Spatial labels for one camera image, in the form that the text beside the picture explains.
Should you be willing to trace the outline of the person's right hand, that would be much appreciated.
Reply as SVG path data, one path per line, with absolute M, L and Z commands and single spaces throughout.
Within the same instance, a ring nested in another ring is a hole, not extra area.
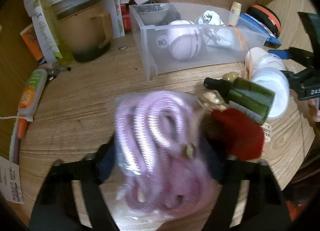
M 319 97 L 308 100 L 309 113 L 315 122 L 320 122 Z

